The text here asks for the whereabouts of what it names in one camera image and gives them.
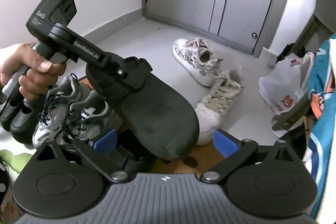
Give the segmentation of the person left hand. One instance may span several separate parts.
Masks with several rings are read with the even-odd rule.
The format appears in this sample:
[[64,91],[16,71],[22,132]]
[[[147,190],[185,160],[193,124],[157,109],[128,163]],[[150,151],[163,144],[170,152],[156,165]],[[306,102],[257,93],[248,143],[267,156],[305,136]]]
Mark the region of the person left hand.
[[35,50],[34,43],[19,43],[1,49],[1,85],[5,86],[22,65],[29,70],[19,77],[19,91],[27,100],[35,100],[47,93],[66,70],[65,64],[55,64]]

